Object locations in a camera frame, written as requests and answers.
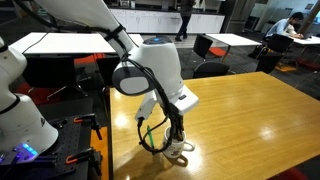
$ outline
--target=table surface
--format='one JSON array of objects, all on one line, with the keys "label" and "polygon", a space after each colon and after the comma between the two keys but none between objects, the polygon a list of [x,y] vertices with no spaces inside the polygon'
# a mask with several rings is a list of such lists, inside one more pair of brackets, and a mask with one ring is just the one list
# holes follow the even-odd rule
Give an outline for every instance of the table surface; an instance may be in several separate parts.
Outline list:
[{"label": "table surface", "polygon": [[[129,36],[137,45],[142,44],[143,39],[140,34],[129,34]],[[30,33],[10,47],[24,54],[115,52],[109,43],[97,33]]]},{"label": "table surface", "polygon": [[311,45],[311,44],[320,44],[320,38],[316,36],[312,36],[308,39],[297,39],[292,38],[295,43],[302,44],[302,45]]},{"label": "table surface", "polygon": [[224,34],[206,34],[209,37],[217,39],[221,42],[228,44],[229,46],[256,46],[261,45],[261,43],[252,41],[250,39],[231,34],[231,33],[224,33]]},{"label": "table surface", "polygon": [[[188,166],[152,155],[138,142],[142,97],[111,89],[114,179],[267,179],[320,153],[320,102],[262,72],[186,80],[200,99],[184,116]],[[163,119],[156,107],[143,124]],[[153,132],[161,144],[169,122]]]}]

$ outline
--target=floor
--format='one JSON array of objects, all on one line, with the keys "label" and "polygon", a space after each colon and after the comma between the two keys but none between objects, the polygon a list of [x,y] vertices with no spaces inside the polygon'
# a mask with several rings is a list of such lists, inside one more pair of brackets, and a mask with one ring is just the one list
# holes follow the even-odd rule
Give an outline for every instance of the floor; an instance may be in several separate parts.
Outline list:
[{"label": "floor", "polygon": [[[18,19],[11,21],[10,23],[5,23],[0,26],[0,36],[4,39],[7,44],[12,44],[18,39],[24,37],[30,32],[43,32],[46,29],[35,22],[30,17],[23,19]],[[247,37],[252,40],[260,41],[262,39],[262,34],[260,33],[249,33],[244,32],[240,34],[243,37]],[[143,35],[144,39],[154,37],[153,35]],[[174,41],[174,35],[168,35],[170,39]],[[182,78],[190,79],[193,75],[193,69],[203,62],[203,59],[198,57],[192,52],[192,46],[195,40],[195,35],[189,35],[187,40],[182,42],[174,42],[179,54],[181,66],[182,66]],[[219,47],[226,49],[226,45],[223,43],[218,43]],[[231,65],[232,70],[237,74],[246,73],[241,69],[236,68],[237,64],[246,64],[249,62],[257,63],[256,60],[247,57],[247,54],[253,50],[254,47],[232,47],[230,54],[227,57],[227,63]],[[292,47],[293,52],[291,56],[298,53],[301,47]],[[306,55],[308,59],[317,58],[317,54]],[[208,61],[220,61],[221,58],[216,58],[213,55],[208,55]],[[95,64],[85,64],[86,71],[93,78],[93,80],[83,84],[83,88],[89,93],[89,97],[93,98],[93,112],[98,116],[98,120],[103,126],[108,126],[108,117],[105,113],[105,106],[100,90],[103,87],[103,82],[98,73],[98,69]],[[314,73],[314,70],[304,68],[302,66],[298,67],[296,71],[281,72],[274,70],[271,73],[272,76],[278,78],[279,80],[287,83],[288,85],[297,88],[298,90],[308,94],[309,96],[320,100],[320,76],[318,73]],[[14,91],[15,88],[23,82],[23,78],[19,78],[16,82],[10,85],[10,89]],[[65,100],[70,99],[80,99],[83,98],[80,93],[75,93],[69,90],[65,97]],[[305,163],[302,163],[298,168],[310,179],[320,179],[320,157],[315,157]]]}]

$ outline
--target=person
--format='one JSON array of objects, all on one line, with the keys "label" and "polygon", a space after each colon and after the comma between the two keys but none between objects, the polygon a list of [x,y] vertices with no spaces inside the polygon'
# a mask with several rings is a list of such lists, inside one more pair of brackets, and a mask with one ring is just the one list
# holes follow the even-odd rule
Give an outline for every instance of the person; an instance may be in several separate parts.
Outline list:
[{"label": "person", "polygon": [[182,41],[180,37],[183,35],[183,39],[187,39],[187,26],[191,19],[192,7],[195,5],[195,0],[181,0],[180,16],[182,24],[180,30],[175,38],[176,41]]},{"label": "person", "polygon": [[303,14],[301,12],[292,14],[292,16],[288,19],[281,19],[270,28],[266,34],[266,38],[271,37],[273,34],[280,34],[301,39],[303,38],[303,35],[296,33],[294,30],[294,25],[298,24],[302,20]]}]

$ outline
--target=gray floor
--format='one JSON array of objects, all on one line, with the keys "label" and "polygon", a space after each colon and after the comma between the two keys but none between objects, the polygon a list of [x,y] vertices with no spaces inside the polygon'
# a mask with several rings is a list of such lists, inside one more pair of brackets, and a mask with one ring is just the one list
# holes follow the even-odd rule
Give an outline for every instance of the gray floor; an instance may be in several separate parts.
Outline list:
[{"label": "gray floor", "polygon": [[[43,32],[45,28],[39,25],[31,18],[23,18],[10,23],[6,23],[0,26],[0,36],[4,39],[7,44],[12,44],[18,39],[24,37],[30,32]],[[262,34],[260,33],[241,33],[243,37],[247,37],[252,40],[260,41],[262,39]],[[153,35],[143,35],[144,39],[154,37]],[[195,35],[189,35],[187,40],[182,42],[175,42],[174,35],[168,35],[168,37],[175,43],[177,51],[179,53],[181,66],[182,66],[182,77],[183,79],[190,79],[193,75],[193,69],[203,62],[203,59],[198,57],[192,52],[192,46],[195,40]],[[226,49],[226,45],[223,43],[216,42],[217,46],[222,49]],[[235,67],[237,64],[246,64],[249,62],[257,63],[256,60],[247,57],[247,54],[253,50],[253,47],[232,47],[230,54],[227,57],[227,63],[231,65],[232,70],[236,73],[245,73],[244,71]],[[301,47],[292,47],[293,52],[291,55],[298,53]],[[220,61],[220,58],[215,58],[213,55],[208,54],[208,61]],[[308,53],[306,58],[315,59],[318,57],[317,53]],[[95,71],[95,65],[88,67],[90,71]],[[274,70],[271,73],[272,76],[278,78],[279,80],[287,83],[290,86],[297,88],[298,90],[308,94],[309,96],[320,99],[320,76],[318,73],[314,73],[313,70],[309,70],[304,67],[298,67],[298,70],[291,72],[281,72]],[[97,96],[96,92],[99,90],[101,85],[94,85],[94,91],[90,92],[90,96],[96,96],[95,99],[101,97]],[[97,110],[102,114],[101,102],[94,102],[94,111]],[[320,157],[315,157],[301,165],[298,166],[304,174],[306,174],[310,179],[320,179]]]}]

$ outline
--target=robotic arm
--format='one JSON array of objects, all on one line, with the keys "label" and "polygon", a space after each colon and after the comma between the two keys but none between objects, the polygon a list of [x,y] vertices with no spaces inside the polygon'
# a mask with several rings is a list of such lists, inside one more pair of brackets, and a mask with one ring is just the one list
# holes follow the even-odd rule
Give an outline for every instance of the robotic arm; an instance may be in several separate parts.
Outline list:
[{"label": "robotic arm", "polygon": [[[183,130],[182,116],[199,100],[183,83],[178,53],[169,39],[151,38],[137,47],[102,0],[35,1],[59,19],[91,27],[103,34],[121,57],[121,63],[113,74],[116,89],[129,96],[145,94],[135,117],[140,126],[159,103],[171,125],[176,127],[172,129]],[[56,141],[58,132],[46,123],[29,97],[12,94],[8,90],[8,85],[22,74],[26,60],[14,49],[3,47],[6,46],[1,40],[0,155],[19,146],[32,154],[32,158],[24,161],[30,162]],[[166,147],[149,151],[161,152]]]}]

